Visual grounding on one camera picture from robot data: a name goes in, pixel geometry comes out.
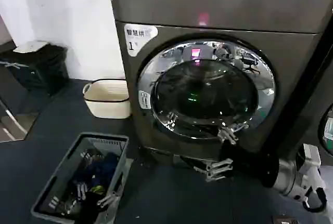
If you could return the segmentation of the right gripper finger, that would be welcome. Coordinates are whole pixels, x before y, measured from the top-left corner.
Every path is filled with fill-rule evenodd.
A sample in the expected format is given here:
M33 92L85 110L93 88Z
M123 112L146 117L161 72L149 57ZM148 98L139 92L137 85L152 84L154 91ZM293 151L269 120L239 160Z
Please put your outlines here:
M236 145L238 137L237 132L238 124L231 124L229 126L224 125L194 125L195 129L208 133L215 136L221 143L228 141L232 145Z
M202 161L183 156L180 159L196 172L205 175L207 182L218 181L232 175L232 159L225 159L219 162Z

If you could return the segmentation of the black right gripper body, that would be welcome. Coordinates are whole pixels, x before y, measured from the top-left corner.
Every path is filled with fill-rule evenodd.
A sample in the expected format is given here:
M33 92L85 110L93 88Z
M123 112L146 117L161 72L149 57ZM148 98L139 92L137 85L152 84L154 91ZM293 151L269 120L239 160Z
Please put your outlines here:
M274 153L252 153L226 140L221 147L220 159L231 159L234 170L260 180L264 187L273 187L278 176L279 158Z

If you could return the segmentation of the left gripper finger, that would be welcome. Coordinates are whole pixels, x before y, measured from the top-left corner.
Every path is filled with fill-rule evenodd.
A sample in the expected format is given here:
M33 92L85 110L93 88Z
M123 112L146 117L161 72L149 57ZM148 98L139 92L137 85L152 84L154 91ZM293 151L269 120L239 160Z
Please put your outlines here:
M84 176L75 176L73 179L73 183L76 187L76 194L78 199L85 200L87 192L87 178Z
M107 194L104 198L97 201L97 206L99 207L105 207L111 203L113 203L115 200L119 198L119 194L115 191L112 191L111 193Z

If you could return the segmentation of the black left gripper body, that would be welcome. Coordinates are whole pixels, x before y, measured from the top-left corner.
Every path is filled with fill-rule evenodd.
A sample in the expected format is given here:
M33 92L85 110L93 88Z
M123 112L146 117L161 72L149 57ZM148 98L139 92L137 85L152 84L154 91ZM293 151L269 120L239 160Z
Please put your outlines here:
M96 221L99 213L102 212L102 207L98 205L98 201L102 200L104 195L87 194L86 200L83 201L81 210L74 221Z

